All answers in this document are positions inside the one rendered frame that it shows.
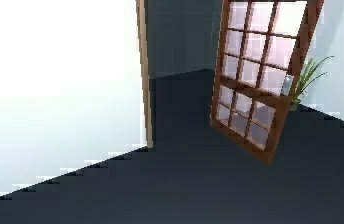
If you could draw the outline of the green house plant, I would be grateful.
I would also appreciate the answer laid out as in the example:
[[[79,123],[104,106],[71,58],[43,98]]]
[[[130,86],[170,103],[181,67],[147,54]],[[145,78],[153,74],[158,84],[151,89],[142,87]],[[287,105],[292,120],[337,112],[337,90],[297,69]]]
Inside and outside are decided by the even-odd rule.
[[[320,61],[316,61],[313,58],[310,58],[300,73],[299,80],[297,82],[294,95],[292,97],[292,102],[290,104],[290,110],[295,111],[298,105],[301,102],[301,98],[306,93],[306,89],[310,84],[316,81],[318,78],[325,75],[325,72],[316,74],[319,67],[328,59],[331,59],[331,56],[327,56]]]

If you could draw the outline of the brown door frame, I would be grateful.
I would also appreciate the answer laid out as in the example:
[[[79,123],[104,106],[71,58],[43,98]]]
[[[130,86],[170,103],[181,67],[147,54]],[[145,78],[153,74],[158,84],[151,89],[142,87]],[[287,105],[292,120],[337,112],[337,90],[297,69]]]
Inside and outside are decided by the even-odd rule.
[[[139,52],[141,64],[143,103],[144,103],[144,117],[146,129],[146,143],[148,148],[153,147],[152,136],[152,118],[150,105],[150,91],[149,91],[149,71],[148,71],[148,53],[147,53],[147,37],[146,37],[146,23],[145,23],[145,0],[136,0],[137,5],[137,25],[138,25],[138,39]]]

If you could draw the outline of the brown glazed room door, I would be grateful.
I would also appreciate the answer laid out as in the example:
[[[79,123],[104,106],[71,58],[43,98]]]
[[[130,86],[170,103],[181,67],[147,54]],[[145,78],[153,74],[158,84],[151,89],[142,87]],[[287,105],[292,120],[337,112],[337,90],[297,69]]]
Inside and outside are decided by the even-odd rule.
[[[325,0],[223,0],[210,124],[272,162]],[[294,77],[287,96],[285,76]]]

